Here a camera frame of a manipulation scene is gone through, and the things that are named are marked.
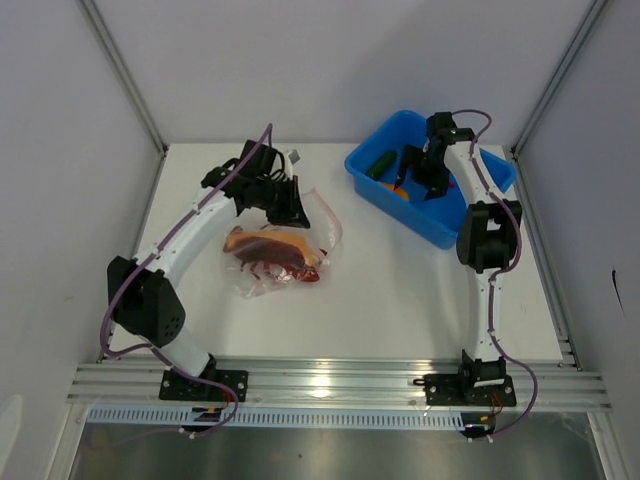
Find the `red toy lobster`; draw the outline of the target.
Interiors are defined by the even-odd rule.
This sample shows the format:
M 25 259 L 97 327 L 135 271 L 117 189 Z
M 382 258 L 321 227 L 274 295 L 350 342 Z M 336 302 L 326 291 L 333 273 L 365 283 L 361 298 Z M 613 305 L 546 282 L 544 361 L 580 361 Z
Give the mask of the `red toy lobster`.
M 248 271 L 256 281 L 315 283 L 320 280 L 319 268 L 307 265 L 299 255 L 240 253 L 235 257 L 240 261 L 240 271 Z

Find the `yellow orange toy fruit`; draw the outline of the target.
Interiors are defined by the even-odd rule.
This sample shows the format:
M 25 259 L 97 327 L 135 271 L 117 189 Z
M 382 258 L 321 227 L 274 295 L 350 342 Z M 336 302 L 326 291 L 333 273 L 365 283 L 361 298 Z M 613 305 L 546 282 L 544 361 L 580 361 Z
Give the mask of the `yellow orange toy fruit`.
M 380 185 L 385 189 L 391 191 L 392 193 L 394 193 L 396 196 L 403 199 L 404 201 L 410 200 L 409 194 L 404 188 L 396 187 L 394 184 L 385 183 L 385 182 L 380 182 Z

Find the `clear zip top bag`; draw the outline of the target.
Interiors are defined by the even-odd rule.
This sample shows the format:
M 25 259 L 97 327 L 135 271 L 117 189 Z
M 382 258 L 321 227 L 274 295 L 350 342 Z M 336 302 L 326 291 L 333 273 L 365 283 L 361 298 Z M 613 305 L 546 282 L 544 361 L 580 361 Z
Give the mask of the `clear zip top bag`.
M 342 224 L 317 189 L 302 195 L 302 206 L 309 229 L 244 221 L 227 233 L 224 266 L 243 298 L 314 285 L 328 272 L 343 237 Z

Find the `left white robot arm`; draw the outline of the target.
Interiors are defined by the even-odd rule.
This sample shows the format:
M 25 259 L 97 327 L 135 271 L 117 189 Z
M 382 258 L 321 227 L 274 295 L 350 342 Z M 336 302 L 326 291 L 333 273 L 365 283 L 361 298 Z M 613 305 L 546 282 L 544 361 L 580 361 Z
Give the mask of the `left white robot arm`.
M 187 329 L 177 287 L 212 237 L 244 211 L 260 209 L 277 226 L 307 229 L 310 221 L 293 172 L 299 155 L 261 141 L 245 143 L 240 157 L 210 170 L 184 216 L 158 242 L 107 268 L 109 304 L 103 322 L 115 322 L 141 340 L 182 377 L 197 400 L 216 390 L 215 359 Z

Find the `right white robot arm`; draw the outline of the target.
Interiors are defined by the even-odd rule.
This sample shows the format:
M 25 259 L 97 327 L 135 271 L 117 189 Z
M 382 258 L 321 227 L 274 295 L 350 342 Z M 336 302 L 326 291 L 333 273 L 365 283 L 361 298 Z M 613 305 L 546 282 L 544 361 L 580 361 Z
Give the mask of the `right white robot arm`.
M 471 286 L 468 345 L 458 372 L 445 384 L 456 387 L 458 395 L 472 404 L 507 382 L 499 300 L 503 277 L 517 266 L 522 250 L 521 205 L 501 197 L 478 158 L 476 142 L 470 128 L 438 126 L 429 119 L 425 146 L 421 152 L 402 155 L 394 185 L 399 188 L 410 172 L 412 181 L 426 189 L 424 199 L 429 201 L 445 196 L 454 177 L 465 200 L 456 255 L 468 269 Z

